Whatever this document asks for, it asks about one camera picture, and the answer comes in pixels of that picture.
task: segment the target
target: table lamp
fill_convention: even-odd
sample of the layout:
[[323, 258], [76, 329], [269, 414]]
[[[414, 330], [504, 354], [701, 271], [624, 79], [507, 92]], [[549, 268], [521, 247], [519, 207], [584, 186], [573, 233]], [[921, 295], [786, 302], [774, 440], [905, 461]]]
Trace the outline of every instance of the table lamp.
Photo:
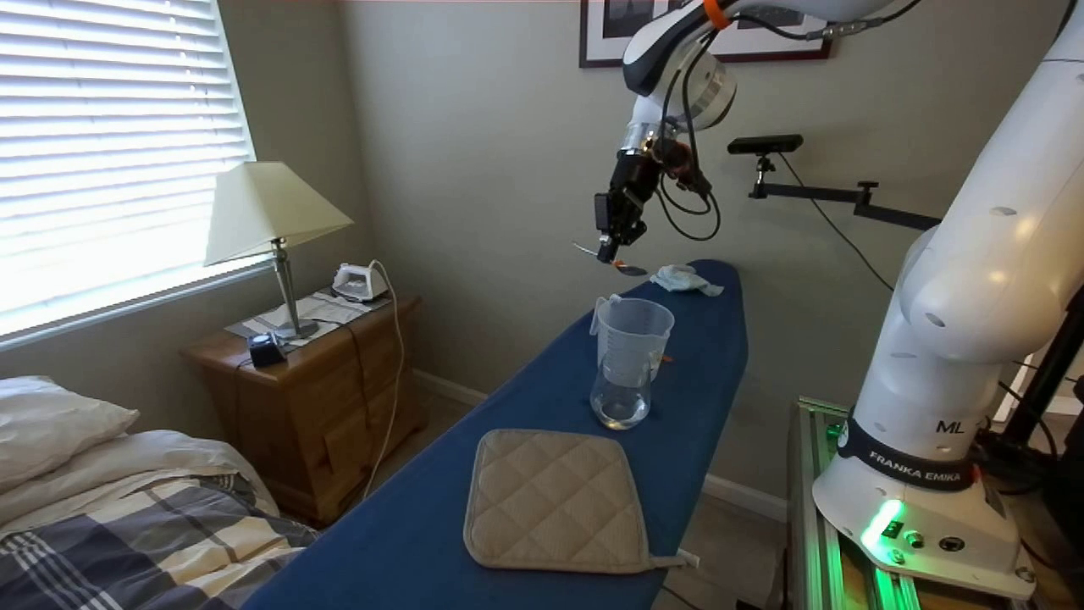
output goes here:
[[354, 220], [285, 161], [241, 161], [218, 177], [206, 265], [271, 255], [292, 338], [319, 326], [297, 319], [289, 247], [324, 237]]

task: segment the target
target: window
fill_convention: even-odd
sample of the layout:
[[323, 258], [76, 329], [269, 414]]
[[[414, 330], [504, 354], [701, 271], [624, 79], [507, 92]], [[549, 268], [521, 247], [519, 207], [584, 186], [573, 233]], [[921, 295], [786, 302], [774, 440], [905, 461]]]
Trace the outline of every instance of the window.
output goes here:
[[218, 0], [5, 0], [0, 334], [206, 276], [245, 158]]

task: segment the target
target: blue tablecloth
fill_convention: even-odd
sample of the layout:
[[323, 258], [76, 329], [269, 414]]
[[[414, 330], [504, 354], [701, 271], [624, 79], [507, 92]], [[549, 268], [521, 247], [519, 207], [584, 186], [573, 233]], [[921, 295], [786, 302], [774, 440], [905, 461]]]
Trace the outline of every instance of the blue tablecloth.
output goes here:
[[465, 509], [482, 433], [496, 425], [591, 431], [616, 437], [629, 456], [651, 552], [670, 555], [701, 499], [704, 469], [745, 370], [745, 315], [735, 268], [695, 260], [725, 295], [670, 295], [640, 283], [629, 295], [674, 312], [669, 361], [651, 415], [609, 433], [587, 405], [595, 341], [591, 315], [485, 398], [455, 431], [414, 456], [372, 499], [342, 513], [250, 605], [372, 605], [372, 610], [633, 610], [651, 605], [665, 572], [587, 577], [485, 568], [465, 547]]

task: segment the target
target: pillow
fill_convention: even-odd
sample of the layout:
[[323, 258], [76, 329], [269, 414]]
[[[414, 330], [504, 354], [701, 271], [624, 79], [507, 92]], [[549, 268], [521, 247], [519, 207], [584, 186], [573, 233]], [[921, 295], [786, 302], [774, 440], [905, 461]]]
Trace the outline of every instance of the pillow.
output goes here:
[[0, 378], [0, 492], [118, 437], [140, 414], [40, 374]]

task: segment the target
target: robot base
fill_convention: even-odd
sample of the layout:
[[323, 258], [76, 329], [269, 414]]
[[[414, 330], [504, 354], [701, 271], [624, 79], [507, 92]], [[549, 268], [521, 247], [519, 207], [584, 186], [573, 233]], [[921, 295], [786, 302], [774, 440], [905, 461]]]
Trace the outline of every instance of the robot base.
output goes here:
[[814, 480], [821, 513], [888, 572], [1029, 598], [1032, 564], [1016, 522], [986, 494], [902, 484], [857, 456], [834, 456]]

